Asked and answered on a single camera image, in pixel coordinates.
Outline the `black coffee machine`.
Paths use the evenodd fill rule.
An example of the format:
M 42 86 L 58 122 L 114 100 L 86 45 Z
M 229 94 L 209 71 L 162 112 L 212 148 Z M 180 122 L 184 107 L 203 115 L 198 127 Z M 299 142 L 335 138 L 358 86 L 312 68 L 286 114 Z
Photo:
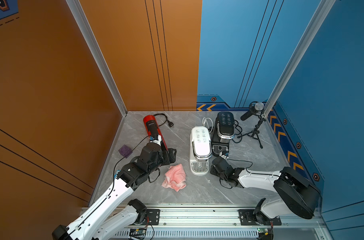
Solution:
M 211 136 L 213 155 L 218 157 L 221 152 L 229 151 L 230 141 L 234 137 L 234 115 L 231 112 L 219 112 Z

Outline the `red coffee machine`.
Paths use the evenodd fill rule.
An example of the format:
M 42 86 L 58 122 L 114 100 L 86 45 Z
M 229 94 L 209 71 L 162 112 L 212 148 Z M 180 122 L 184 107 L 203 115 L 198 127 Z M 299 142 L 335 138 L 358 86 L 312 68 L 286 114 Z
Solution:
M 163 137 L 155 116 L 147 115 L 144 117 L 143 122 L 149 137 L 150 136 L 156 137 L 157 135 L 161 135 Z M 161 148 L 161 150 L 167 149 L 167 145 L 165 144 L 164 138 L 163 142 L 164 142 L 164 147 Z

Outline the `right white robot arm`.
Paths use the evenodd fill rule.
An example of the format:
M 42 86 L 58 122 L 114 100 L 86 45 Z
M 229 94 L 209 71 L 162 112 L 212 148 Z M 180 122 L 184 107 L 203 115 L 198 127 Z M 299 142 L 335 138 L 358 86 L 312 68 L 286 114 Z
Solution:
M 288 214 L 312 219 L 321 197 L 321 191 L 310 180 L 290 167 L 275 172 L 252 171 L 233 168 L 225 158 L 217 157 L 212 161 L 210 173 L 226 182 L 230 189 L 255 188 L 275 193 L 272 198 L 262 198 L 252 212 L 240 212 L 247 225 L 273 225 L 280 216 Z

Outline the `purple block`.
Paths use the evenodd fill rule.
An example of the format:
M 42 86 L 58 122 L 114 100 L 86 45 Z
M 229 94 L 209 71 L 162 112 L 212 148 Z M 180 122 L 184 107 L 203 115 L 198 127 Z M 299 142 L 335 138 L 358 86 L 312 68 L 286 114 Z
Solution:
M 122 145 L 122 147 L 119 148 L 119 153 L 124 157 L 128 158 L 132 154 L 133 150 L 127 145 Z

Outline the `white coffee machine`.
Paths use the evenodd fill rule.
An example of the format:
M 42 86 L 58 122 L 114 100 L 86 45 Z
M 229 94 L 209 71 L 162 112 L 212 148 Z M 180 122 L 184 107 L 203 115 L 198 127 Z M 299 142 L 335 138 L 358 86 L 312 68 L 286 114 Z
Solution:
M 194 127 L 190 135 L 190 169 L 195 176 L 204 176 L 210 170 L 212 144 L 209 130 L 204 126 Z

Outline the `green circuit board right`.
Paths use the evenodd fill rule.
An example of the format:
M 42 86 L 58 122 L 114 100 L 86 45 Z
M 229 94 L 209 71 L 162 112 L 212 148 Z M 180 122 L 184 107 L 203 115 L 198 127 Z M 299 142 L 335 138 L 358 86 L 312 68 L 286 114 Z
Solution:
M 257 240 L 273 240 L 274 234 L 273 230 L 270 229 L 263 229 L 262 232 L 259 233 L 259 237 Z

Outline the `black power plug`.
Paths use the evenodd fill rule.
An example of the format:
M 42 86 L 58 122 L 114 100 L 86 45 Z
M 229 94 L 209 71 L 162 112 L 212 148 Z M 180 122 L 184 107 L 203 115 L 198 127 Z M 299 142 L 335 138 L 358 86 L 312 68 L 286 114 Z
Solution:
M 169 120 L 166 120 L 166 122 L 168 123 L 168 126 L 169 128 L 172 128 L 174 126 L 174 123 L 169 121 Z

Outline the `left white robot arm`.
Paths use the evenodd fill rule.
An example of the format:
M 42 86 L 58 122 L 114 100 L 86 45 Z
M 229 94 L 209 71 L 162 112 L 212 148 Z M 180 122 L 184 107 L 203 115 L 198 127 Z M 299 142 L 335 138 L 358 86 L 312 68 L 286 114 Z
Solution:
M 112 184 L 80 217 L 67 226 L 59 225 L 52 233 L 54 240 L 108 240 L 123 228 L 144 221 L 147 207 L 139 200 L 129 201 L 119 213 L 111 213 L 161 166 L 176 161 L 177 150 L 162 150 L 156 143 L 146 144 L 141 154 L 124 165 Z

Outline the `green circuit board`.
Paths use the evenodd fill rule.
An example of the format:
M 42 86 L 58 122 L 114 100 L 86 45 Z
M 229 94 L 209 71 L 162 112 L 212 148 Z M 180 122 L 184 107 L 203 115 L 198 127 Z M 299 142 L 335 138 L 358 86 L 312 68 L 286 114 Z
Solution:
M 273 230 L 270 229 L 263 229 L 262 232 L 259 233 L 259 237 L 257 240 L 273 240 L 274 234 Z
M 139 228 L 139 229 L 130 229 L 129 231 L 129 240 L 144 240 L 147 235 L 146 228 Z

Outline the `pink cloth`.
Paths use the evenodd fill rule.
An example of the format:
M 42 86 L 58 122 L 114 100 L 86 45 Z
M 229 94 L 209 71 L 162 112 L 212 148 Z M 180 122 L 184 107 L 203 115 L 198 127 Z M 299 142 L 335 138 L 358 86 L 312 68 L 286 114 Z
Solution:
M 179 192 L 186 187 L 186 173 L 182 164 L 171 166 L 169 168 L 169 170 L 165 173 L 165 179 L 162 182 L 162 187 L 165 189 L 173 189 L 176 192 Z

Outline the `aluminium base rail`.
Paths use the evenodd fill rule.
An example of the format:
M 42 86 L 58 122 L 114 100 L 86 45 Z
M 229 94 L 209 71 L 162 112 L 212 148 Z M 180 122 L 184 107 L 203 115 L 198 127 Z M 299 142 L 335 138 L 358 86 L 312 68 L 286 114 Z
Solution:
M 118 208 L 111 217 L 122 211 Z M 294 215 L 279 217 L 273 225 L 251 225 L 241 219 L 240 212 L 252 212 L 246 208 L 224 206 L 157 206 L 147 208 L 144 221 L 123 228 L 111 239 L 128 239 L 130 229 L 146 228 L 145 239 L 207 238 L 207 239 L 257 239 L 263 229 L 272 229 L 274 240 L 316 239 L 331 240 L 332 236 L 321 217 L 304 220 Z

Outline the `green circuit board left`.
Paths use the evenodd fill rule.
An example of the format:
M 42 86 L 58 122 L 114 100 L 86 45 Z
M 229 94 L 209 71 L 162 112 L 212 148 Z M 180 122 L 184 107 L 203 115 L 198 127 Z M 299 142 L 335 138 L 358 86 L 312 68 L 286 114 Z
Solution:
M 139 229 L 130 229 L 129 231 L 129 240 L 144 240 L 147 235 L 146 228 L 139 228 Z

